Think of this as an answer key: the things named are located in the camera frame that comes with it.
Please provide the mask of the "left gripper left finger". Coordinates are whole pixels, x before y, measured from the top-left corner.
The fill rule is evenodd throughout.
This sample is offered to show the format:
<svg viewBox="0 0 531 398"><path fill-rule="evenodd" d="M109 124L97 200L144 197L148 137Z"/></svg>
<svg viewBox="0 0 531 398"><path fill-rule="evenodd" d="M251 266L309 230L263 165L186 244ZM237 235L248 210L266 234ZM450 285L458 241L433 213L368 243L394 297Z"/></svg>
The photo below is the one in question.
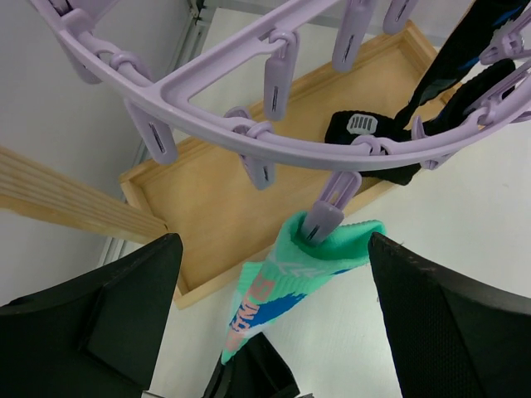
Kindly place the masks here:
<svg viewBox="0 0 531 398"><path fill-rule="evenodd" d="M1 307L3 397L140 397L183 255L176 233Z"/></svg>

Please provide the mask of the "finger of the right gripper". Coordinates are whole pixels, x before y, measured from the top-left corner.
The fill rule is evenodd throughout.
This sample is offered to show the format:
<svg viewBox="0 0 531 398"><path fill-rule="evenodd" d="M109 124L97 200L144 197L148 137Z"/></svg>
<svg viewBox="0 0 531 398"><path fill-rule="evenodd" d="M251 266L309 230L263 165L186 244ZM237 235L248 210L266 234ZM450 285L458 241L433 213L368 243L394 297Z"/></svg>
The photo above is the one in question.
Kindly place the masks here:
<svg viewBox="0 0 531 398"><path fill-rule="evenodd" d="M255 335L227 364L218 362L206 398L291 398L300 394L294 375L265 334Z"/></svg>

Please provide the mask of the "purple round clip hanger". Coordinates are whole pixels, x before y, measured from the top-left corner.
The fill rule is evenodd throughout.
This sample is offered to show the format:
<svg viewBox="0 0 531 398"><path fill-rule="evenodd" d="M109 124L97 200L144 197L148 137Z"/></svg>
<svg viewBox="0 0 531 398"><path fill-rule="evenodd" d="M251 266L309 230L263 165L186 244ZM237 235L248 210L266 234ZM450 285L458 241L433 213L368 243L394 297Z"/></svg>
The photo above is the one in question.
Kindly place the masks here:
<svg viewBox="0 0 531 398"><path fill-rule="evenodd" d="M52 29L83 81L104 82L122 95L155 161L176 160L172 136L176 128L238 153L259 189L272 184L277 163L333 171L334 182L328 191L338 192L339 201L330 205L320 200L304 225L314 242L324 239L339 223L341 211L358 189L361 172L415 163L433 169L506 124L530 117L530 52L521 36L530 23L530 12L523 7L516 20L499 26L480 54L480 62L485 65L519 60L521 66L472 102L461 125L428 136L421 120L416 119L407 142L361 136L348 146L279 136L270 125L285 114L298 55L298 28L329 9L329 1L285 2L156 81L136 56L95 37L95 25L113 7L111 1L35 1L33 7ZM267 58L267 121L257 123L242 109L220 117L190 103L200 91L258 55Z"/></svg>

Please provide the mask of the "mint green sock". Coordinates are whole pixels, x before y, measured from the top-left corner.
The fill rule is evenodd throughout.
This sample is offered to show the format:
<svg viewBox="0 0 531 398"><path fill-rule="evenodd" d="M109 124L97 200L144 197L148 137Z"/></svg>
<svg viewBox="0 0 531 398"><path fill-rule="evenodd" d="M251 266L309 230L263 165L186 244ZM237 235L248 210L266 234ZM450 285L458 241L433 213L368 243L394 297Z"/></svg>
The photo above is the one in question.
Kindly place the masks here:
<svg viewBox="0 0 531 398"><path fill-rule="evenodd" d="M339 226L319 245L307 245L300 233L306 216L305 211L291 216L266 258L242 266L221 354L223 365L334 276L367 264L371 235L386 233L381 221L363 221Z"/></svg>

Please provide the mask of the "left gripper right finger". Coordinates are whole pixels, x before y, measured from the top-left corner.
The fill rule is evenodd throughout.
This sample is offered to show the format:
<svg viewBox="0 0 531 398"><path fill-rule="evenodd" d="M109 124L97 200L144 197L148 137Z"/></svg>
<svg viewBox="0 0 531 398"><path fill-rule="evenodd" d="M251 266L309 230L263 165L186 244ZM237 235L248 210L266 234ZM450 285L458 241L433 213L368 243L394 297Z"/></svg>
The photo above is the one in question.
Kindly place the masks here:
<svg viewBox="0 0 531 398"><path fill-rule="evenodd" d="M380 233L368 253L404 397L528 397L530 300Z"/></svg>

